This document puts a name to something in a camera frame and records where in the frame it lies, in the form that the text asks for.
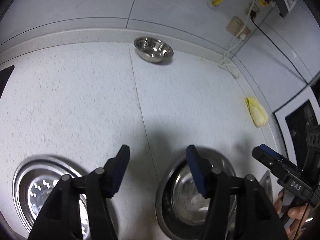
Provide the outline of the person right hand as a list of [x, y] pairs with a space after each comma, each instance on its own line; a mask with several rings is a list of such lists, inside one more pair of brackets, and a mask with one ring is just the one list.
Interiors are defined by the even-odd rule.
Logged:
[[[278, 192], [278, 198], [273, 205], [278, 215], [281, 213], [282, 210], [283, 194], [284, 189], [281, 189]], [[308, 219], [310, 212], [312, 211], [311, 207], [306, 207], [306, 205], [303, 205], [289, 209], [288, 216], [290, 218], [293, 218], [294, 221], [290, 225], [290, 227], [286, 229], [288, 239], [299, 239], [302, 235], [301, 227], [306, 223], [306, 220]]]

